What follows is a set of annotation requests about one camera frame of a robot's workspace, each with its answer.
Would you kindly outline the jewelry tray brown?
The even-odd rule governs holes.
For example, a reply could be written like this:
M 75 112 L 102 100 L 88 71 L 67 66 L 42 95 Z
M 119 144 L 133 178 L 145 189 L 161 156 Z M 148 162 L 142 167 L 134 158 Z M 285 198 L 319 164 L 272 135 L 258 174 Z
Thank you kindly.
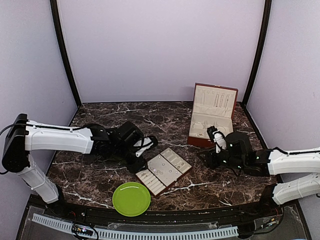
M 149 160 L 145 170 L 135 175 L 154 197 L 158 197 L 191 169 L 186 160 L 168 147 Z

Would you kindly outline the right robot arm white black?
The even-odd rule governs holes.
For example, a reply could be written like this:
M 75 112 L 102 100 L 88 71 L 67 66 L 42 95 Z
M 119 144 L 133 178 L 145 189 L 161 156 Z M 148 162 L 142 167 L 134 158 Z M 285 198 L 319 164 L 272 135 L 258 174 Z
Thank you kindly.
M 304 177 L 265 187 L 255 213 L 266 217 L 275 207 L 292 200 L 320 194 L 320 149 L 285 151 L 279 147 L 253 150 L 249 137 L 241 132 L 224 135 L 217 128 L 207 129 L 215 144 L 201 151 L 199 157 L 210 169 L 227 168 L 236 176 L 269 177 L 289 173 L 305 173 Z

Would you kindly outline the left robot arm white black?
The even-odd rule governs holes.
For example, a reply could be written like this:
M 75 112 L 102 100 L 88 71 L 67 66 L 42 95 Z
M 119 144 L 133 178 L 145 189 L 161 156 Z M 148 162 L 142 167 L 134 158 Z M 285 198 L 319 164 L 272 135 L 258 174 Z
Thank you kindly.
M 1 160 L 5 171 L 20 176 L 45 203 L 51 204 L 51 210 L 60 218 L 67 218 L 71 208 L 63 201 L 59 187 L 36 165 L 31 152 L 65 151 L 104 158 L 119 156 L 125 159 L 128 170 L 136 173 L 145 166 L 142 153 L 152 144 L 129 121 L 114 128 L 96 123 L 72 127 L 44 124 L 19 114 L 14 123 L 3 130 L 7 132 Z

